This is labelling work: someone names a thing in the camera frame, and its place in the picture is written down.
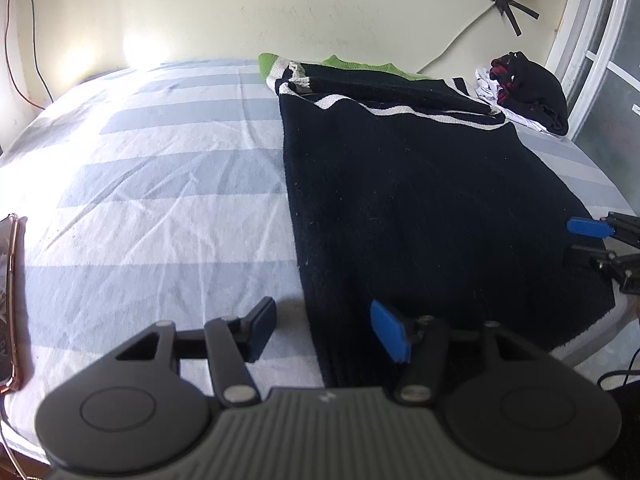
bed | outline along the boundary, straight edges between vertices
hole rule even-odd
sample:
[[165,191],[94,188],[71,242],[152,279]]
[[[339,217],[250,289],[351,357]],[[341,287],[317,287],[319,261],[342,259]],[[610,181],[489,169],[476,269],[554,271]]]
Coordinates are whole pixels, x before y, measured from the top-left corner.
[[[516,127],[594,218],[633,214],[569,140]],[[39,402],[117,343],[159,319],[184,330],[242,316],[264,295],[278,303],[278,327],[250,365],[262,394],[275,384],[322,386],[282,141],[278,100],[257,63],[214,60],[81,84],[6,150],[0,204],[24,217],[17,323],[26,380],[4,399],[12,447],[44,460],[33,429]],[[613,310],[553,354],[577,365],[631,316],[616,293]],[[210,393],[203,362],[182,374]]]

sunlight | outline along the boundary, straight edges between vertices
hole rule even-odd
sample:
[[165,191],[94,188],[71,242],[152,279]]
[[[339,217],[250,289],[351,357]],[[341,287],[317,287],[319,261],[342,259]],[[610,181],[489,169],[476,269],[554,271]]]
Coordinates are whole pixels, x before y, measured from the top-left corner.
[[149,70],[166,60],[165,47],[157,41],[135,34],[125,36],[122,51],[129,66],[139,70]]
[[59,65],[60,84],[69,88],[87,77],[95,64],[95,53],[86,46],[70,48]]

blue stripe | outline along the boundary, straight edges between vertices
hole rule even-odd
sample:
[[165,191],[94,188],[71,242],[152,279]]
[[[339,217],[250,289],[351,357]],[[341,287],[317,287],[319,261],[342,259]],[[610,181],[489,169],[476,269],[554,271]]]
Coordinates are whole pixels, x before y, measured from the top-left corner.
[[52,146],[64,142],[84,119],[68,123],[52,124],[51,126],[29,126],[12,144],[11,150],[15,153],[25,153],[38,148]]
[[112,115],[100,132],[112,134],[154,126],[279,118],[280,107],[277,99],[198,101],[121,110]]
[[179,330],[243,316],[263,296],[278,302],[280,344],[261,359],[313,355],[295,261],[25,268],[30,343],[104,353],[159,319]]
[[154,72],[155,70],[166,70],[167,68],[200,68],[206,66],[249,66],[258,65],[257,59],[204,59],[204,60],[192,60],[192,61],[176,61],[169,63],[162,63],[160,66],[149,70]]
[[88,164],[76,173],[58,206],[284,192],[282,150],[221,150]]
[[561,144],[555,139],[541,139],[540,137],[523,133],[520,130],[518,130],[518,137],[530,150],[548,153],[549,155],[559,156],[560,158],[580,162],[585,166],[597,168],[596,164],[587,155],[571,145]]
[[584,205],[629,208],[625,198],[613,186],[597,184],[573,176],[561,176],[560,179]]
[[197,75],[194,77],[179,77],[176,79],[163,79],[160,81],[151,81],[136,92],[142,94],[144,92],[158,92],[160,90],[175,90],[180,88],[197,88],[201,86],[220,86],[220,85],[264,85],[262,76],[259,72],[249,74],[210,74]]
[[116,70],[115,72],[101,75],[98,79],[117,79],[125,75],[133,74],[134,72],[136,72],[134,68],[125,68],[123,70]]

white cloth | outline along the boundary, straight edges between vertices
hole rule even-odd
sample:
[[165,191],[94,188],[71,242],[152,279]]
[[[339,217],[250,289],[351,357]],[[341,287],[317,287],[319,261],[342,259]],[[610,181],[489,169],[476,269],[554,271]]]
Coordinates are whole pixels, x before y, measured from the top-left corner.
[[518,115],[515,112],[512,112],[508,108],[500,106],[498,104],[498,90],[500,89],[500,85],[498,82],[491,79],[489,77],[489,70],[487,68],[478,68],[476,70],[476,80],[478,81],[478,88],[476,89],[476,93],[478,97],[493,106],[500,108],[502,113],[507,117],[508,120],[513,121],[514,123],[522,124],[527,128],[531,128],[532,130],[536,130],[537,132],[543,132],[545,134],[554,135],[550,133],[542,124],[537,121],[532,121],[531,119],[527,119],[521,115]]

circular pad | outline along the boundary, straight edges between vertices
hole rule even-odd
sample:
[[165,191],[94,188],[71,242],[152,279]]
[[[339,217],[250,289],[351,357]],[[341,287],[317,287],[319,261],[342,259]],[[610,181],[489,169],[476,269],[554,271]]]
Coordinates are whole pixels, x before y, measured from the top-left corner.
[[101,431],[127,431],[142,426],[156,410],[156,400],[139,388],[105,388],[80,406],[84,421]]
[[209,421],[205,396],[168,368],[105,360],[42,401],[36,432],[53,464],[114,476],[148,471],[181,455]]
[[585,468],[620,433],[611,397],[562,365],[505,362],[467,381],[444,405],[458,443],[477,459],[520,474]]

